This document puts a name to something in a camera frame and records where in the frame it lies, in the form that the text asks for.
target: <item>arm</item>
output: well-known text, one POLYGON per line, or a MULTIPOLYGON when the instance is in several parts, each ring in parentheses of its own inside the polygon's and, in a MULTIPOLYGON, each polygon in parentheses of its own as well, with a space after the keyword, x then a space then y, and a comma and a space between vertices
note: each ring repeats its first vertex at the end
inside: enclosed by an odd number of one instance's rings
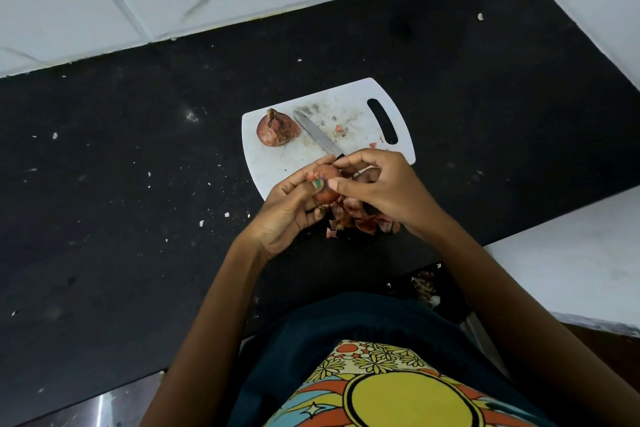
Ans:
POLYGON ((270 258, 323 217, 310 197, 324 182, 305 181, 313 167, 333 159, 324 157, 277 184, 260 213, 233 242, 141 427, 213 425, 255 282, 270 258))
POLYGON ((501 350, 607 425, 640 420, 640 394, 551 316, 438 206, 400 153, 363 149, 329 187, 372 204, 432 245, 501 350))

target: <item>colorful printed graphic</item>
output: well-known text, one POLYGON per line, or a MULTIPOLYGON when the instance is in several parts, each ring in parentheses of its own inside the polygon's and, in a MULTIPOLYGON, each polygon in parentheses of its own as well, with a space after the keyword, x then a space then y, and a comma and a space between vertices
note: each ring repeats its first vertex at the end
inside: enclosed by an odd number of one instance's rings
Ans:
POLYGON ((412 350, 341 341, 266 427, 536 427, 536 418, 439 374, 412 350))

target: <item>cutting board handle hole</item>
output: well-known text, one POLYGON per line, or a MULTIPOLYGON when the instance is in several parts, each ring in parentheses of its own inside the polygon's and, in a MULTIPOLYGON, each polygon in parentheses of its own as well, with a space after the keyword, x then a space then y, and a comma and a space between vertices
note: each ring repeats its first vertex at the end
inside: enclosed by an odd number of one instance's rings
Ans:
POLYGON ((367 105, 373 112, 373 116, 378 120, 378 125, 382 129, 382 135, 385 137, 385 142, 391 145, 395 145, 398 143, 398 136, 396 134, 396 129, 394 128, 394 124, 391 123, 391 119, 385 109, 382 108, 380 102, 375 98, 370 98, 367 100, 367 105))

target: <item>person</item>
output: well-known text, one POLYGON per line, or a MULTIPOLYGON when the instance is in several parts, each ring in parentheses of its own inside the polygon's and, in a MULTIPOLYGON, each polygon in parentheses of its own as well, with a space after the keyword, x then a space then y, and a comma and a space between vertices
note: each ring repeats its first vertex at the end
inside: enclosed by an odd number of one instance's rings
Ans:
POLYGON ((596 423, 640 425, 640 396, 447 215, 400 153, 326 156, 276 185, 206 295, 142 427, 546 426, 548 418, 460 329, 413 300, 340 294, 239 345, 267 261, 323 218, 307 181, 378 208, 435 247, 498 349, 596 423))

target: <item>person's left hand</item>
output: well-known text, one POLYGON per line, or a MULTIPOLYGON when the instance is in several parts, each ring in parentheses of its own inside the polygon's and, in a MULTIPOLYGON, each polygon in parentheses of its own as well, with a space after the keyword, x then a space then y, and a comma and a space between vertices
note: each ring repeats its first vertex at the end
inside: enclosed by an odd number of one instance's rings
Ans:
POLYGON ((322 190, 324 181, 307 181, 307 174, 316 165, 332 164, 334 160, 332 155, 324 156, 271 189, 262 209, 241 234, 260 247, 266 260, 291 245, 301 230, 323 219, 324 210, 316 207, 311 196, 322 190))

